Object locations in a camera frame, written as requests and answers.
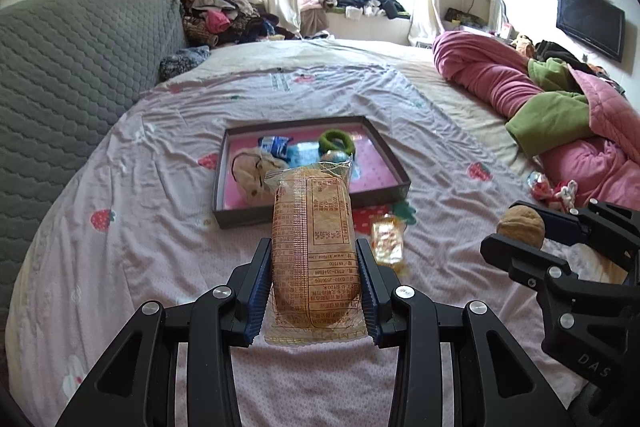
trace green blanket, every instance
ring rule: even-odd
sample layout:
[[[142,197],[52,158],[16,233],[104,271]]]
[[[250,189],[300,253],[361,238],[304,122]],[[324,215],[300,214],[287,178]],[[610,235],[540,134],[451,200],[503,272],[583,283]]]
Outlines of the green blanket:
[[[562,90],[531,97],[505,127],[529,158],[594,136],[589,129],[587,97]]]
[[[527,67],[529,78],[544,91],[580,90],[569,69],[559,58],[539,62],[533,58]]]

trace small yellow package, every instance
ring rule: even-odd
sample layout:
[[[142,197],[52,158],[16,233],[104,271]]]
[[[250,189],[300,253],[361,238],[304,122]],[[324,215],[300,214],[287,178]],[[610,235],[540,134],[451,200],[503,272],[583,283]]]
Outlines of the small yellow package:
[[[367,334],[347,188],[350,169],[350,162],[322,162],[265,176],[276,194],[268,343],[346,341]]]
[[[405,228],[404,220],[390,214],[371,218],[371,250],[376,263],[394,270],[402,266]]]

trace green hair tie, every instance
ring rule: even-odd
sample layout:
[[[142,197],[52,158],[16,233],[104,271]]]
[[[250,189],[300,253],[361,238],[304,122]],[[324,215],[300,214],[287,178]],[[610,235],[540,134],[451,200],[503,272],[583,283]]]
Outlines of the green hair tie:
[[[342,146],[335,143],[334,140],[340,140],[342,142]],[[324,131],[318,139],[318,144],[320,145],[320,152],[322,152],[322,154],[329,151],[343,151],[349,156],[355,156],[356,154],[356,147],[353,144],[351,136],[349,136],[345,131],[341,131],[339,129]]]

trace pile of clothes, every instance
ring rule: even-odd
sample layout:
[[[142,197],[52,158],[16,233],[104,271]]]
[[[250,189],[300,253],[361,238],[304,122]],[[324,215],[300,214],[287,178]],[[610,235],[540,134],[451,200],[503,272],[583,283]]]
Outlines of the pile of clothes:
[[[609,86],[613,87],[622,96],[625,96],[625,89],[613,80],[604,68],[578,60],[572,52],[563,48],[560,44],[542,41],[534,46],[533,41],[529,37],[520,33],[511,43],[511,47],[524,57],[534,58],[542,62],[547,62],[550,58],[553,58],[558,62],[568,64],[574,68],[574,70],[597,76],[609,84]]]
[[[174,76],[191,71],[209,58],[209,46],[186,48],[177,53],[164,57],[160,61],[160,82],[165,82]]]
[[[297,38],[278,26],[279,18],[260,12],[249,0],[180,0],[182,25],[191,46],[215,48],[260,40]]]
[[[329,27],[326,11],[344,8],[345,16],[359,20],[360,17],[387,16],[395,19],[404,14],[404,7],[396,0],[298,0],[301,15],[300,33],[309,37]]]

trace strawberry print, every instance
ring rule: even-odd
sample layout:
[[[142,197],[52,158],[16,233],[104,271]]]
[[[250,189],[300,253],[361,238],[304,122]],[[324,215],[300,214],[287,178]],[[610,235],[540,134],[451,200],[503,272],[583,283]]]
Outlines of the strawberry print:
[[[369,234],[371,231],[370,218],[374,216],[383,216],[391,211],[388,204],[379,204],[378,206],[366,206],[365,208],[354,208],[351,211],[353,216],[353,228],[356,232]]]
[[[491,171],[480,162],[469,165],[469,168],[466,170],[466,174],[473,180],[480,180],[483,182],[491,181],[494,177],[491,174]]]
[[[66,367],[68,368],[68,373],[62,379],[62,392],[65,394],[68,402],[86,378],[86,371],[84,370],[81,360],[75,355],[71,355],[68,358]]]
[[[211,154],[203,156],[198,160],[198,165],[209,169],[210,171],[216,170],[216,165],[218,165],[218,154],[212,152]]]
[[[110,208],[103,208],[102,210],[96,210],[91,215],[91,224],[98,232],[106,232],[109,230],[109,225],[115,221],[116,213]]]
[[[293,81],[296,84],[310,84],[315,79],[316,78],[312,74],[301,74],[300,76],[297,76],[296,78],[294,78]]]

